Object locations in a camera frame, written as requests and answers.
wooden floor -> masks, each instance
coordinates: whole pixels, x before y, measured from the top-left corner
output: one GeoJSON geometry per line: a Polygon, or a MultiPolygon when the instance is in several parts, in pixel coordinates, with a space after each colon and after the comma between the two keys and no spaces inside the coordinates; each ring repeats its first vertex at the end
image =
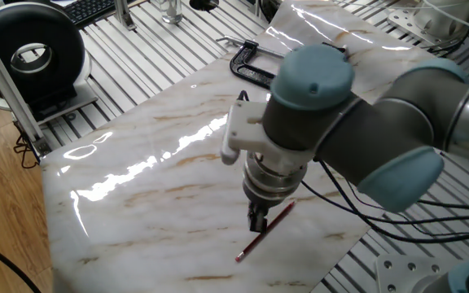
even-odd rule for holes
{"type": "MultiPolygon", "coordinates": [[[[0,110],[0,252],[25,271],[41,292],[52,292],[41,169],[21,168],[21,156],[12,150],[18,137],[10,112],[0,110]]],[[[25,162],[33,161],[28,153],[25,162]]],[[[0,292],[30,290],[0,263],[0,292]]]]}

metal bracket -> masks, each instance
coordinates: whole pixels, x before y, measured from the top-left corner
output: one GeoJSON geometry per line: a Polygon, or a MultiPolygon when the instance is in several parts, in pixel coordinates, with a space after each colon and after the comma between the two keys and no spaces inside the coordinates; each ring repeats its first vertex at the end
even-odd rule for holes
{"type": "Polygon", "coordinates": [[[46,138],[38,139],[33,146],[37,149],[39,156],[48,155],[52,152],[46,138]]]}
{"type": "MultiPolygon", "coordinates": [[[[443,11],[469,22],[469,2],[448,4],[446,0],[431,0],[432,4],[442,7],[443,11]]],[[[419,7],[421,9],[395,10],[388,15],[388,22],[399,29],[415,35],[432,46],[440,48],[457,45],[468,28],[453,21],[424,2],[399,2],[397,5],[419,7]]]]}
{"type": "Polygon", "coordinates": [[[379,293],[421,293],[427,285],[461,262],[431,257],[378,256],[375,271],[379,293]]]}
{"type": "Polygon", "coordinates": [[[137,28],[134,24],[134,20],[131,18],[131,14],[129,13],[127,0],[115,0],[115,9],[115,17],[122,25],[124,25],[128,30],[137,28]]]}

power cord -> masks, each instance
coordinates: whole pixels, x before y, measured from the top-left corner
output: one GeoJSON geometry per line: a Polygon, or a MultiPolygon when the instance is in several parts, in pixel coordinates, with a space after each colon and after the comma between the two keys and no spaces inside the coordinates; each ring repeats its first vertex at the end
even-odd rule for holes
{"type": "MultiPolygon", "coordinates": [[[[309,190],[310,192],[312,192],[314,195],[316,195],[317,197],[319,197],[320,199],[323,199],[325,201],[327,201],[328,203],[338,207],[338,208],[341,208],[343,210],[345,210],[346,212],[350,212],[354,215],[358,215],[358,213],[360,213],[359,211],[358,212],[355,212],[354,210],[350,209],[350,208],[347,208],[335,201],[332,201],[330,199],[328,199],[327,197],[323,196],[323,195],[320,195],[316,190],[314,190],[311,186],[309,186],[309,184],[307,184],[307,182],[305,181],[302,181],[301,184],[307,188],[307,190],[309,190]]],[[[387,224],[394,224],[394,225],[419,225],[419,224],[428,224],[428,223],[438,223],[438,222],[445,222],[445,221],[465,221],[465,220],[469,220],[469,216],[448,216],[448,217],[442,217],[442,218],[436,218],[436,219],[425,219],[425,220],[414,220],[414,221],[394,221],[394,220],[385,220],[385,219],[382,219],[382,218],[378,218],[378,217],[375,217],[375,216],[368,216],[368,215],[363,215],[365,216],[366,218],[372,220],[372,221],[378,221],[378,222],[382,222],[382,223],[387,223],[387,224]]]]}
{"type": "Polygon", "coordinates": [[[7,259],[3,254],[0,253],[0,261],[6,265],[9,269],[11,269],[16,275],[18,275],[23,282],[25,282],[30,290],[33,293],[41,293],[39,288],[32,282],[32,280],[24,273],[17,265],[7,259]]]}
{"type": "MultiPolygon", "coordinates": [[[[364,202],[363,200],[361,200],[357,195],[356,195],[356,192],[354,191],[354,188],[352,187],[352,184],[350,184],[350,182],[347,180],[347,184],[348,184],[348,188],[350,188],[350,190],[352,191],[354,197],[357,199],[357,201],[359,201],[361,204],[363,205],[366,205],[368,207],[371,207],[371,208],[376,208],[376,209],[379,209],[381,211],[384,211],[384,212],[389,212],[387,211],[386,209],[384,208],[381,208],[381,207],[377,207],[373,204],[369,204],[369,203],[366,203],[364,202]]],[[[453,235],[461,235],[461,234],[467,234],[467,232],[454,232],[454,233],[439,233],[439,234],[434,234],[434,233],[429,233],[421,228],[419,228],[416,224],[413,223],[413,221],[411,221],[407,216],[404,216],[404,215],[401,215],[400,213],[393,213],[394,215],[397,215],[397,216],[400,216],[402,217],[403,219],[406,220],[406,223],[410,223],[412,225],[412,227],[414,227],[414,229],[416,229],[419,233],[421,234],[426,234],[428,236],[432,236],[432,237],[436,237],[436,236],[453,236],[453,235]]],[[[457,219],[456,218],[450,218],[451,221],[456,221],[457,219]]]]}
{"type": "Polygon", "coordinates": [[[23,154],[23,156],[21,157],[21,167],[22,168],[33,168],[35,166],[38,166],[39,164],[36,162],[33,162],[32,165],[30,166],[25,166],[24,165],[24,159],[26,158],[26,153],[27,152],[32,152],[32,149],[30,148],[30,146],[28,146],[28,143],[26,142],[26,140],[24,139],[24,134],[21,133],[21,135],[17,138],[17,141],[15,141],[15,146],[14,146],[14,152],[16,154],[23,154]]]}
{"type": "Polygon", "coordinates": [[[380,227],[378,227],[376,224],[374,224],[372,221],[370,221],[369,217],[366,215],[363,215],[354,205],[354,203],[350,200],[350,198],[346,195],[346,193],[343,191],[343,188],[341,188],[341,185],[338,183],[338,181],[334,178],[334,175],[332,175],[331,171],[323,162],[322,160],[319,161],[320,165],[323,167],[329,178],[331,179],[332,183],[334,183],[336,189],[339,191],[341,196],[343,196],[345,202],[349,205],[350,209],[355,213],[355,215],[359,216],[365,223],[367,223],[374,231],[377,233],[380,233],[382,235],[385,235],[389,238],[396,239],[398,241],[402,242],[407,242],[407,243],[450,243],[450,242],[455,242],[455,241],[462,241],[462,240],[469,240],[469,233],[464,234],[464,235],[457,235],[457,236],[452,236],[452,237],[447,237],[447,238],[434,238],[434,239],[428,239],[428,238],[407,238],[407,237],[402,237],[399,235],[392,234],[388,232],[387,230],[384,230],[380,227]]]}

black clamp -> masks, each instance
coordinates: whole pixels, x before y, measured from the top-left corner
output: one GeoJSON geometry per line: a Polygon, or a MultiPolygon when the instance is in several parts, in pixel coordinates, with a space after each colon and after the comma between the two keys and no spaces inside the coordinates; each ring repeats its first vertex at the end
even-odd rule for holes
{"type": "MultiPolygon", "coordinates": [[[[345,48],[339,48],[325,42],[323,42],[323,45],[336,48],[341,53],[346,52],[345,48]]],[[[246,40],[240,50],[230,61],[230,68],[237,77],[269,90],[270,83],[274,79],[274,74],[248,64],[252,57],[256,55],[257,51],[265,54],[268,50],[259,50],[257,42],[246,40]]]]}

keyboard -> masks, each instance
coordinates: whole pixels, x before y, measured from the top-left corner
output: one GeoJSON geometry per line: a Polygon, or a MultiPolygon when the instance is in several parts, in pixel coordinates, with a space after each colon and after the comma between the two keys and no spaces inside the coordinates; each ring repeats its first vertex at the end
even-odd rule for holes
{"type": "Polygon", "coordinates": [[[113,0],[78,0],[64,7],[64,13],[78,28],[83,28],[114,10],[113,0]]]}

